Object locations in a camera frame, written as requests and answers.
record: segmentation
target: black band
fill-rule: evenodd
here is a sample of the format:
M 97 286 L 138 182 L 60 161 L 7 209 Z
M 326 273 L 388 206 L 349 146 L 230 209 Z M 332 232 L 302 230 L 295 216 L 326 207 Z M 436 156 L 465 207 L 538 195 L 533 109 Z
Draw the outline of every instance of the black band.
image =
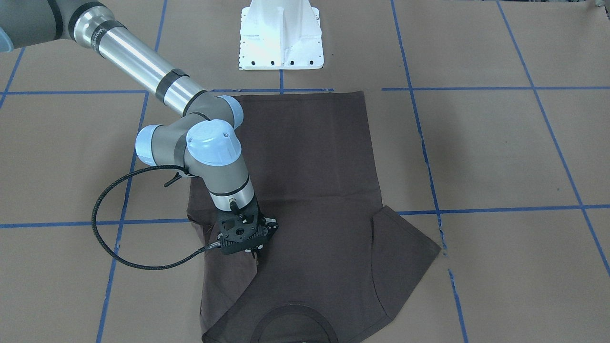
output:
M 183 77 L 183 76 L 188 76 L 182 69 L 174 69 L 172 71 L 170 71 L 169 73 L 167 73 L 162 79 L 161 81 L 159 81 L 159 85 L 157 86 L 157 90 L 155 91 L 155 96 L 157 97 L 157 99 L 159 99 L 161 102 L 163 102 L 165 104 L 165 101 L 163 101 L 163 99 L 165 98 L 165 94 L 167 93 L 167 90 L 170 89 L 171 85 L 176 82 L 176 80 L 178 80 L 179 78 Z
M 187 148 L 187 134 L 188 131 L 185 131 L 180 138 L 178 138 L 178 142 L 176 142 L 176 146 L 174 147 L 174 161 L 179 161 L 182 165 L 184 165 L 184 151 Z
M 76 41 L 76 39 L 74 39 L 74 27 L 76 25 L 76 21 L 78 20 L 78 18 L 80 18 L 81 15 L 83 13 L 85 13 L 86 11 L 88 11 L 90 8 L 97 7 L 97 6 L 105 7 L 104 4 L 102 4 L 101 2 L 92 1 L 92 2 L 88 2 L 86 4 L 82 4 L 79 8 L 77 8 L 74 11 L 74 13 L 72 13 L 72 16 L 70 17 L 70 21 L 68 22 L 68 31 L 70 32 L 70 38 L 72 38 L 72 40 Z
M 195 100 L 197 100 L 197 98 L 199 98 L 199 95 L 202 95 L 203 93 L 207 93 L 207 90 L 200 90 L 197 92 L 197 94 L 193 95 L 193 97 L 191 98 L 191 100 L 188 101 L 187 105 L 184 106 L 184 110 L 182 111 L 182 116 L 184 117 L 185 115 L 187 115 L 188 113 L 188 108 L 195 102 Z
M 216 195 L 217 197 L 228 197 L 230 195 L 237 194 L 242 189 L 246 188 L 246 186 L 248 185 L 248 182 L 250 182 L 250 177 L 249 176 L 248 176 L 248 179 L 246 179 L 246 183 L 244 183 L 241 187 L 239 187 L 238 189 L 234 190 L 233 192 L 229 192 L 229 193 L 214 193 L 211 190 L 208 190 L 208 192 L 210 192 L 210 194 Z
M 59 10 L 59 6 L 57 5 L 57 1 L 55 0 L 46 0 L 51 6 L 51 11 L 53 12 L 53 17 L 55 18 L 55 37 L 53 40 L 58 40 L 63 36 L 63 18 L 62 11 Z
M 106 35 L 108 31 L 114 29 L 115 27 L 125 27 L 125 25 L 119 23 L 116 20 L 107 20 L 95 28 L 95 30 L 91 34 L 91 47 L 93 48 L 93 50 L 95 50 L 95 52 L 99 54 L 99 42 L 102 41 L 102 37 Z
M 250 338 L 250 343 L 260 343 L 267 325 L 271 324 L 271 322 L 275 319 L 278 319 L 287 314 L 298 314 L 316 321 L 326 333 L 326 337 L 328 338 L 326 342 L 339 343 L 339 338 L 337 337 L 335 330 L 332 328 L 332 325 L 328 322 L 326 318 L 324 318 L 323 315 L 321 315 L 313 308 L 299 304 L 289 304 L 272 309 L 271 311 L 267 312 L 265 317 L 263 317 L 263 319 L 260 320 L 258 325 L 256 325 L 256 328 L 252 333 L 252 337 Z
M 201 113 L 201 112 L 190 112 L 189 114 L 197 114 L 203 117 L 203 119 L 210 121 L 210 118 L 207 117 L 207 115 Z

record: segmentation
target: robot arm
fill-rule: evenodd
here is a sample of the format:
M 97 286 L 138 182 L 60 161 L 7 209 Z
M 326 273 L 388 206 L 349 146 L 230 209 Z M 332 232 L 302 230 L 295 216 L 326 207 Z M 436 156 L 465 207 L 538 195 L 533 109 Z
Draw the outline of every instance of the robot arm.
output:
M 131 34 L 100 2 L 0 0 L 0 52 L 60 38 L 93 49 L 181 114 L 171 125 L 143 128 L 136 153 L 148 165 L 178 165 L 188 170 L 182 176 L 203 178 L 218 209 L 224 254 L 268 242 L 278 226 L 260 213 L 235 136 L 243 111 L 234 98 L 207 93 Z

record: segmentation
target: blue tape grid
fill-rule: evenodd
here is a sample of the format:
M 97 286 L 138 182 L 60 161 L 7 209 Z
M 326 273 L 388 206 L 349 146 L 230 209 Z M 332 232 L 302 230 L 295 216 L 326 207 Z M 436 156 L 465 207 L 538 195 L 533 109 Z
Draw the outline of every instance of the blue tape grid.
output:
M 334 92 L 334 88 L 244 88 L 244 89 L 213 89 L 212 93 L 280 93 L 284 92 Z M 147 90 L 116 89 L 116 90 L 38 90 L 28 92 L 6 92 L 6 95 L 86 95 L 86 94 L 144 94 Z
M 439 224 L 439 231 L 440 231 L 440 236 L 441 236 L 441 241 L 442 241 L 442 245 L 443 245 L 443 249 L 445 250 L 444 255 L 447 255 L 447 243 L 445 242 L 445 235 L 444 232 L 442 230 L 442 218 L 441 218 L 441 212 L 439 209 L 439 201 L 436 197 L 436 190 L 434 188 L 434 178 L 432 177 L 432 170 L 430 168 L 430 161 L 428 159 L 428 152 L 426 151 L 426 142 L 423 136 L 423 131 L 422 131 L 422 124 L 420 123 L 420 118 L 419 118 L 419 111 L 417 110 L 417 102 L 415 101 L 415 92 L 413 89 L 413 84 L 411 82 L 411 74 L 409 72 L 409 64 L 407 62 L 407 56 L 406 53 L 404 51 L 404 45 L 403 45 L 403 37 L 400 33 L 400 25 L 398 24 L 398 16 L 396 14 L 396 6 L 394 4 L 394 0 L 390 0 L 390 4 L 392 5 L 392 15 L 394 17 L 394 25 L 396 27 L 396 35 L 398 36 L 398 44 L 400 46 L 400 53 L 402 54 L 403 57 L 403 65 L 404 65 L 404 73 L 407 79 L 407 85 L 409 86 L 408 88 L 408 92 L 411 96 L 411 104 L 413 106 L 413 113 L 415 115 L 415 122 L 417 124 L 417 132 L 420 135 L 420 140 L 422 141 L 422 153 L 423 153 L 423 158 L 424 161 L 426 163 L 426 166 L 428 168 L 428 177 L 430 180 L 430 190 L 432 192 L 432 200 L 434 201 L 434 211 L 436 213 L 436 217 L 437 217 L 437 221 Z M 454 295 L 454 299 L 456 302 L 456 309 L 457 309 L 457 314 L 459 317 L 459 323 L 460 323 L 460 327 L 462 328 L 462 338 L 464 340 L 464 343 L 468 343 L 468 333 L 466 330 L 466 324 L 464 322 L 464 315 L 462 313 L 462 306 L 461 303 L 459 301 L 459 295 L 458 295 L 458 290 L 456 288 L 455 285 L 455 280 L 453 278 L 453 272 L 451 271 L 451 269 L 448 270 L 449 272 L 449 276 L 450 276 L 450 281 L 451 281 L 451 287 L 453 288 L 453 295 Z
M 589 215 L 587 214 L 587 210 L 584 207 L 583 200 L 581 199 L 580 193 L 578 193 L 578 189 L 576 188 L 576 183 L 574 182 L 574 179 L 572 178 L 572 173 L 570 173 L 570 169 L 568 168 L 567 162 L 565 161 L 564 154 L 562 153 L 561 148 L 559 147 L 559 142 L 557 141 L 557 138 L 555 137 L 555 133 L 553 132 L 551 123 L 548 120 L 547 112 L 545 111 L 544 106 L 542 105 L 542 100 L 540 100 L 540 96 L 538 94 L 538 88 L 536 88 L 536 86 L 534 85 L 534 81 L 532 80 L 532 77 L 529 73 L 528 66 L 525 64 L 525 60 L 523 59 L 523 55 L 521 54 L 521 49 L 519 49 L 519 45 L 517 44 L 515 36 L 512 33 L 511 25 L 508 23 L 508 19 L 506 18 L 506 15 L 504 14 L 504 10 L 502 9 L 502 5 L 500 4 L 499 1 L 496 2 L 496 4 L 498 5 L 498 10 L 500 11 L 500 14 L 502 14 L 502 19 L 504 20 L 504 23 L 506 24 L 506 29 L 508 30 L 508 33 L 511 36 L 512 43 L 515 46 L 515 49 L 517 50 L 517 55 L 519 56 L 519 59 L 521 60 L 521 64 L 523 65 L 525 74 L 528 77 L 529 84 L 534 92 L 534 95 L 536 96 L 536 101 L 538 102 L 538 106 L 540 107 L 540 112 L 542 113 L 542 116 L 544 117 L 544 121 L 547 124 L 548 132 L 550 133 L 551 138 L 553 139 L 553 143 L 555 144 L 555 148 L 557 149 L 557 153 L 559 154 L 561 163 L 564 166 L 565 173 L 567 174 L 568 179 L 570 180 L 570 184 L 572 185 L 572 190 L 574 191 L 574 195 L 576 195 L 576 199 L 578 200 L 578 205 L 580 207 L 580 210 L 583 213 L 585 221 L 587 222 L 587 226 L 589 227 L 589 232 L 591 233 L 593 241 L 595 242 L 595 246 L 597 247 L 597 251 L 600 254 L 601 261 L 603 262 L 604 266 L 606 267 L 606 273 L 608 274 L 608 276 L 610 276 L 610 265 L 608 264 L 608 259 L 606 258 L 606 255 L 604 254 L 604 251 L 601 248 L 600 241 L 598 240 L 597 234 L 595 233 L 595 230 L 593 229 L 593 225 L 591 224 L 591 221 L 589 220 Z
M 608 90 L 610 86 L 557 86 L 557 87 L 389 87 L 383 91 L 409 90 Z
M 17 60 L 15 61 L 13 70 L 10 72 L 9 81 L 6 83 L 6 87 L 4 88 L 4 91 L 2 92 L 2 98 L 0 98 L 0 109 L 2 108 L 2 105 L 4 105 L 4 100 L 6 100 L 6 96 L 9 94 L 10 85 L 13 83 L 15 74 L 17 73 L 17 69 L 19 68 L 19 63 L 21 63 L 21 58 L 23 57 L 23 54 L 25 52 L 26 52 L 26 49 L 21 48 L 21 51 L 19 52 L 19 55 L 17 56 Z
M 610 204 L 595 204 L 584 205 L 585 209 L 610 209 Z M 535 212 L 535 211 L 566 211 L 580 210 L 580 205 L 572 206 L 532 206 L 522 208 L 474 208 L 474 209 L 441 209 L 441 214 L 463 214 L 463 213 L 500 213 L 500 212 Z M 419 210 L 419 211 L 397 211 L 400 215 L 436 215 L 436 210 Z M 124 225 L 139 225 L 139 224 L 167 224 L 167 223 L 188 223 L 187 218 L 160 218 L 160 219 L 126 219 L 123 220 Z M 120 220 L 100 220 L 98 226 L 101 225 L 118 225 Z M 91 222 L 47 222 L 47 223 L 4 223 L 0 224 L 0 229 L 16 229 L 16 228 L 53 228 L 62 226 L 90 226 Z
M 159 43 L 161 41 L 161 33 L 163 32 L 163 23 L 165 22 L 165 12 L 167 10 L 167 1 L 168 0 L 164 0 L 163 9 L 161 10 L 161 19 L 159 21 L 159 28 L 157 30 L 157 40 L 156 40 L 155 46 L 154 46 L 155 51 L 159 50 Z M 148 93 L 148 92 L 146 92 L 144 94 L 144 100 L 142 103 L 142 111 L 140 112 L 140 121 L 138 123 L 138 131 L 136 131 L 136 132 L 140 132 L 140 130 L 142 129 L 142 123 L 144 122 L 144 117 L 146 115 L 146 107 L 148 105 L 149 95 L 150 95 L 150 93 Z M 135 161 L 136 161 L 136 153 L 135 153 L 135 149 L 134 149 L 134 152 L 132 153 L 132 156 L 131 156 L 131 165 L 129 166 L 130 173 L 133 172 L 135 169 Z M 129 192 L 131 191 L 131 184 L 132 184 L 132 179 L 129 178 L 127 180 L 127 187 L 125 189 L 125 200 L 123 201 L 123 208 L 121 210 L 121 218 L 120 218 L 120 222 L 119 222 L 118 230 L 117 230 L 117 239 L 115 241 L 115 246 L 114 246 L 115 254 L 118 254 L 118 252 L 119 252 L 121 237 L 123 235 L 123 226 L 125 224 L 125 216 L 127 214 L 127 204 L 129 202 Z M 115 274 L 116 268 L 117 268 L 117 260 L 112 259 L 112 262 L 110 264 L 110 272 L 108 275 L 108 284 L 106 286 L 106 296 L 104 297 L 104 305 L 102 307 L 102 314 L 100 315 L 100 318 L 99 318 L 99 327 L 98 327 L 98 335 L 96 338 L 96 343 L 102 342 L 102 336 L 104 334 L 104 325 L 106 324 L 106 315 L 108 313 L 108 305 L 110 303 L 110 293 L 112 291 L 112 282 L 114 281 L 114 274 Z

